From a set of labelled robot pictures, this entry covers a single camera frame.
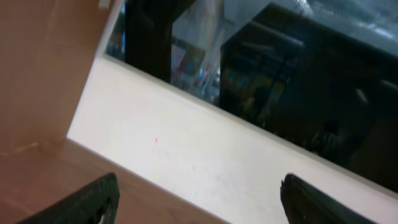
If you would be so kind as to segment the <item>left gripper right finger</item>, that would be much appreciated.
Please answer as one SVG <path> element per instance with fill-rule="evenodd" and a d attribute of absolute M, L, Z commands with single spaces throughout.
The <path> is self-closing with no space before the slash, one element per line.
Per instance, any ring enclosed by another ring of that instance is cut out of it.
<path fill-rule="evenodd" d="M 281 182 L 280 200 L 290 224 L 374 224 L 292 173 Z"/>

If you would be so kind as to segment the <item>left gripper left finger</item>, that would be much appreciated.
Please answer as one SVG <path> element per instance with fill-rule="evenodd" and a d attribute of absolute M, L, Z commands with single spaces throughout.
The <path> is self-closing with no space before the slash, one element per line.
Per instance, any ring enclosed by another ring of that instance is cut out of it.
<path fill-rule="evenodd" d="M 20 224 L 113 224 L 119 205 L 116 174 L 107 173 Z"/>

